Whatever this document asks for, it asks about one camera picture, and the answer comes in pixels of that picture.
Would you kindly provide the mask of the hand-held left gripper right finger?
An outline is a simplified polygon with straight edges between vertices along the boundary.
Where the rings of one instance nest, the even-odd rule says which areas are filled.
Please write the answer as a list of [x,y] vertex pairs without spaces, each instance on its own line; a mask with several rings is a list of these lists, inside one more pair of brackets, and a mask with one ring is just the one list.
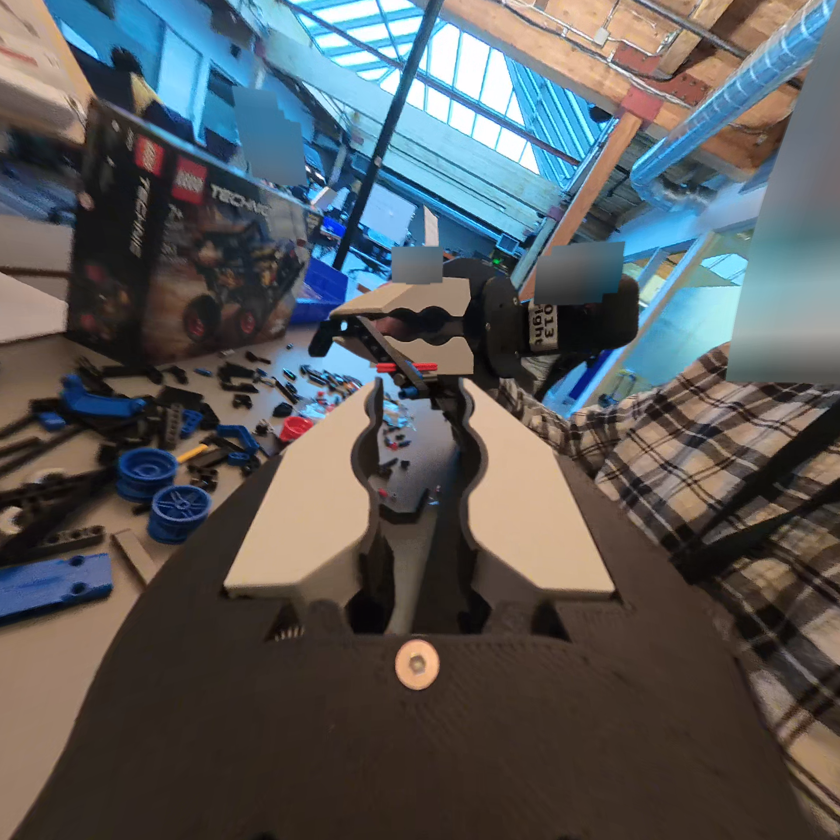
[[607,602],[616,584],[551,449],[471,380],[441,398],[457,445],[415,630],[477,634],[503,606]]

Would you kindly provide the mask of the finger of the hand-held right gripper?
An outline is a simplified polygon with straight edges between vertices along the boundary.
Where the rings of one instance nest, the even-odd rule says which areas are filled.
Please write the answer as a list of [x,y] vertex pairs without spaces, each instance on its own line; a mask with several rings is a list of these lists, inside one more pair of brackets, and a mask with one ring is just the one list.
[[[371,325],[383,336],[388,351],[398,351],[420,371],[422,365],[435,365],[424,375],[472,376],[476,372],[475,355],[467,339],[461,335],[439,334],[427,319],[373,318]],[[333,318],[332,341],[359,356],[371,367],[382,364],[395,366],[392,357],[378,345],[370,349],[364,344],[358,324],[351,318]]]
[[385,283],[333,309],[329,322],[351,317],[369,320],[397,318],[414,329],[449,329],[460,323],[470,304],[468,279],[442,279],[431,283]]

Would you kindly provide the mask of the person's right forearm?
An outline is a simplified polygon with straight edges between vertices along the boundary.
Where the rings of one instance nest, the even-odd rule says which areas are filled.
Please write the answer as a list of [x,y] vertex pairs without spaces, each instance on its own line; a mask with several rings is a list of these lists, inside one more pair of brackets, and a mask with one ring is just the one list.
[[582,459],[597,450],[586,413],[564,418],[526,393],[512,379],[500,380],[487,393],[557,455]]

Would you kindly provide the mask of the grey desk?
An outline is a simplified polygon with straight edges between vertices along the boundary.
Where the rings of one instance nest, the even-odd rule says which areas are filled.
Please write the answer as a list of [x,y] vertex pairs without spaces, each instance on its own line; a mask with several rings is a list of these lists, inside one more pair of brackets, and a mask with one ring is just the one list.
[[[69,227],[35,222],[2,214],[2,274],[65,300],[72,231]],[[2,345],[2,424],[12,421],[31,398],[54,393],[58,379],[76,357],[74,344],[61,335]],[[411,461],[397,482],[399,492],[410,492],[418,482],[430,492],[452,480],[456,448],[450,425],[428,401],[414,402],[411,411],[416,431],[401,450]],[[95,462],[98,440],[82,434],[53,455],[34,462],[15,476],[2,479],[12,487],[22,478],[47,468],[68,471],[89,469]],[[426,507],[414,524],[383,523],[395,552],[395,608],[389,634],[407,634],[414,623],[419,588],[430,549],[437,507]],[[127,502],[106,494],[95,500],[73,522],[102,524],[108,530],[132,529],[157,565],[168,560],[176,547],[157,545],[144,536]],[[46,783],[76,721],[102,657],[125,617],[142,594],[142,584],[121,556],[112,555],[113,589],[99,602],[71,607],[2,626],[2,838],[11,837],[27,809]]]

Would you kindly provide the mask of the clear bag of toy parts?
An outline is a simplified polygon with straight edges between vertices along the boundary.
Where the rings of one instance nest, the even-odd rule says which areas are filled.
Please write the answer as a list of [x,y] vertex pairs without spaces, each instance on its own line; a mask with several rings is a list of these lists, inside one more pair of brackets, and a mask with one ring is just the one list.
[[417,429],[415,417],[408,403],[386,393],[382,401],[381,428],[385,435],[407,435]]

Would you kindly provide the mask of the blue toy wheel rim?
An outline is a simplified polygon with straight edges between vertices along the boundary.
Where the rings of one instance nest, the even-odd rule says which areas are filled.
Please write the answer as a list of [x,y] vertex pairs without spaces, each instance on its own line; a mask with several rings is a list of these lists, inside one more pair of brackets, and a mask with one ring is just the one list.
[[168,486],[152,498],[147,533],[158,543],[180,545],[208,518],[213,500],[197,486]]
[[126,501],[151,502],[154,495],[174,484],[179,463],[169,451],[135,448],[123,453],[117,462],[117,494]]

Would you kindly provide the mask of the scatter of small toy pins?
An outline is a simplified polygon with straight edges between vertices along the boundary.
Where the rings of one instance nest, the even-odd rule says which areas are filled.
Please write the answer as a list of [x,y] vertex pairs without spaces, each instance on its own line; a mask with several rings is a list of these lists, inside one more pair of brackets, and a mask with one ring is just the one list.
[[245,393],[252,402],[264,395],[272,403],[303,408],[310,403],[330,406],[341,403],[361,389],[361,376],[329,366],[325,360],[311,358],[304,349],[283,344],[276,351],[246,350],[230,353],[217,367],[217,379],[223,390]]

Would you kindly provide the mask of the black pole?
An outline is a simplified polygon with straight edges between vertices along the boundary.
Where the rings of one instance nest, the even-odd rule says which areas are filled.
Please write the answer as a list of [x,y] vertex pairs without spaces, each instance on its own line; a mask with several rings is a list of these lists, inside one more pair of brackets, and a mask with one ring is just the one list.
[[444,1],[429,1],[426,3],[419,29],[414,37],[413,46],[405,65],[400,69],[400,80],[397,90],[393,96],[392,103],[388,108],[379,136],[371,155],[371,161],[364,174],[360,190],[356,196],[351,209],[345,233],[340,240],[338,249],[333,259],[332,267],[341,270],[343,263],[350,252],[353,237],[358,230],[361,217],[369,201],[371,191],[382,169],[385,153],[387,152],[396,125],[402,116],[406,105],[406,99],[411,86],[417,76],[418,68],[429,40],[433,36],[434,27],[438,16],[443,8]]

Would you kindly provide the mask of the black toy truck box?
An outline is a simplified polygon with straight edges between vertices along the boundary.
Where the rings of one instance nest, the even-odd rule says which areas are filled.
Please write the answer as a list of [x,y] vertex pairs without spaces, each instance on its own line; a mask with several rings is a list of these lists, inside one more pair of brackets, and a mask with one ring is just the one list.
[[88,112],[66,336],[123,364],[287,329],[322,213],[129,112]]

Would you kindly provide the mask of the blue toy fender piece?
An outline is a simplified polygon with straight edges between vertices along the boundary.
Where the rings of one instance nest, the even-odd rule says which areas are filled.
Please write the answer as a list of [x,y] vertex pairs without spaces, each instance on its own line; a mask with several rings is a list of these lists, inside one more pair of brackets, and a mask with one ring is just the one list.
[[90,417],[132,418],[141,414],[146,401],[142,398],[104,396],[89,392],[80,377],[68,374],[61,378],[60,400],[73,413]]

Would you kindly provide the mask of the blue flat toy panel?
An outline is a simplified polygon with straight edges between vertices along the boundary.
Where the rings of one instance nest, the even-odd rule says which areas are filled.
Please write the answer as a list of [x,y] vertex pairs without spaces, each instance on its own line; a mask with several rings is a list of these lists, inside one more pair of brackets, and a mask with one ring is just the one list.
[[1,625],[106,599],[112,592],[109,553],[79,554],[1,569]]

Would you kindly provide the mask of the pile of black toy beams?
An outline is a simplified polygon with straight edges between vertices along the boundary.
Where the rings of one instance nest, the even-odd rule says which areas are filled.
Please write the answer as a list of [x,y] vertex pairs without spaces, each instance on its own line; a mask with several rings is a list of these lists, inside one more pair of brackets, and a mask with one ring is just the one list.
[[[61,378],[65,375],[78,375],[93,394],[142,398],[146,407],[132,418],[73,413],[60,400]],[[229,465],[228,448],[215,433],[224,423],[202,393],[184,388],[188,376],[176,364],[161,370],[150,364],[94,364],[79,356],[73,372],[65,375],[59,380],[56,394],[28,400],[21,417],[2,424],[2,478],[17,475],[82,434],[93,434],[98,440],[94,464],[80,472],[68,471],[63,465],[47,468],[2,489],[3,568],[102,541],[103,527],[69,528],[67,524],[102,494],[114,492],[119,496],[115,487],[117,462],[127,451],[158,448],[177,457],[200,444],[209,445],[204,454],[179,465],[173,486],[200,487],[211,497],[217,488],[219,466],[235,468],[248,478],[270,457],[270,426],[262,421],[250,432],[260,446],[259,465]],[[203,413],[203,421],[192,436],[181,439],[184,408]]]

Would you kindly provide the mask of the instruction booklet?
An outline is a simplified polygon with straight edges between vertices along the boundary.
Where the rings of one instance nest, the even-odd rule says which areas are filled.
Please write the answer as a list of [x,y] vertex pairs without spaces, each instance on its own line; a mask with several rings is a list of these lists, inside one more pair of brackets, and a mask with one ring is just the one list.
[[94,97],[46,4],[2,1],[2,127],[80,146]]

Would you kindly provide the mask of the wooden support post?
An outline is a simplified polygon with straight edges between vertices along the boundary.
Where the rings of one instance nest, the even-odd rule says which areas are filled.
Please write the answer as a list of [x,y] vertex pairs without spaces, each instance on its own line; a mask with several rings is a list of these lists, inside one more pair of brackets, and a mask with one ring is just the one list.
[[543,251],[571,242],[642,122],[636,114],[622,109],[607,123],[602,136],[577,168],[571,190],[564,195],[565,203],[558,207],[560,214],[545,218],[511,275],[520,300],[528,300],[534,294],[537,263]]

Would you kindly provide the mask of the silver ventilation duct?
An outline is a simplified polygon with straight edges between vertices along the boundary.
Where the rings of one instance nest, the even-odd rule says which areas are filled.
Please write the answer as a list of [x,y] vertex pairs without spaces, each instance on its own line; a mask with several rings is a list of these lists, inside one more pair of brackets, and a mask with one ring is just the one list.
[[711,193],[704,186],[680,187],[665,178],[669,167],[685,159],[770,93],[793,79],[814,59],[835,1],[811,1],[755,50],[682,123],[642,155],[629,181],[653,207],[704,208]]

